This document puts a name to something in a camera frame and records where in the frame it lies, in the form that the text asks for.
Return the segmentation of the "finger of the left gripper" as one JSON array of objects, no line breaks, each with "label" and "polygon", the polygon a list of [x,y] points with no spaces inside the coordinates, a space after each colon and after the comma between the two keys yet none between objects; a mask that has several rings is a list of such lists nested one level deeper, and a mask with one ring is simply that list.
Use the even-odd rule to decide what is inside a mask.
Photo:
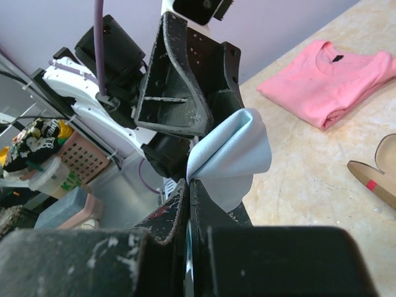
[{"label": "finger of the left gripper", "polygon": [[212,114],[187,56],[187,21],[162,15],[138,100],[135,123],[181,136],[204,136]]}]

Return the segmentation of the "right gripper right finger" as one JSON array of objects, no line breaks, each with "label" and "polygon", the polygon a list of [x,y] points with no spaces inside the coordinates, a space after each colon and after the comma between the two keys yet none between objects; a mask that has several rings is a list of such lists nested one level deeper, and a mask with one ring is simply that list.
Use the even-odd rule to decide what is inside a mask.
[{"label": "right gripper right finger", "polygon": [[377,296],[353,238],[333,226],[242,226],[189,186],[196,296]]}]

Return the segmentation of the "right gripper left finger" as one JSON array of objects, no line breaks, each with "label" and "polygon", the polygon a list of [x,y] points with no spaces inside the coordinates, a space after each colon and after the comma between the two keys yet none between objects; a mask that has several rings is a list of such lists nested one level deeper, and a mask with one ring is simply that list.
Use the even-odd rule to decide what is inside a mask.
[{"label": "right gripper left finger", "polygon": [[124,230],[13,231],[1,241],[2,296],[183,296],[189,188]]}]

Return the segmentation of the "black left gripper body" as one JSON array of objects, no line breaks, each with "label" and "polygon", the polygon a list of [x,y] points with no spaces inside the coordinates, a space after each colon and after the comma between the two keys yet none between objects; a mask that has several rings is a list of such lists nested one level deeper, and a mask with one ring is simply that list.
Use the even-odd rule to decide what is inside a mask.
[{"label": "black left gripper body", "polygon": [[[218,43],[187,28],[187,56],[213,117],[210,130],[243,108],[238,85],[240,50],[228,42]],[[155,131],[142,145],[146,159],[160,176],[182,178],[185,174],[190,141],[204,136],[181,136]]]}]

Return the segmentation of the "small light blue cloth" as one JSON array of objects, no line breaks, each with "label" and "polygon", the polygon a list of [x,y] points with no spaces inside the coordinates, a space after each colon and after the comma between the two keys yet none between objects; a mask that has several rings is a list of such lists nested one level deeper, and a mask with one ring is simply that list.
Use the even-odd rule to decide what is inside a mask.
[{"label": "small light blue cloth", "polygon": [[260,113],[243,108],[192,148],[186,180],[200,180],[210,198],[230,212],[250,191],[253,176],[267,172],[271,162],[272,151]]}]

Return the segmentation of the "plaid brown glasses case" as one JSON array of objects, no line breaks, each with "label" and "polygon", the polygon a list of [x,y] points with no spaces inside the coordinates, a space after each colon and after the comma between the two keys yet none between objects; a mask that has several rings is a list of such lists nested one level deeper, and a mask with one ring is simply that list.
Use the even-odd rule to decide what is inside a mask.
[{"label": "plaid brown glasses case", "polygon": [[375,152],[376,168],[350,160],[347,168],[367,189],[395,210],[395,134],[385,136]]}]

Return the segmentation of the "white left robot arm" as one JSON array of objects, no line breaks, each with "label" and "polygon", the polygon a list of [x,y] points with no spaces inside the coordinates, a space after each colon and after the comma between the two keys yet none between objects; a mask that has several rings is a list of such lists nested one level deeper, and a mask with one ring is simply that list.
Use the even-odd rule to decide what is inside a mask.
[{"label": "white left robot arm", "polygon": [[59,50],[33,79],[62,114],[78,118],[117,159],[138,152],[162,177],[186,174],[191,140],[243,107],[241,52],[190,28],[171,12],[160,20],[150,61],[111,16],[103,18],[105,91],[96,77],[93,31]]}]

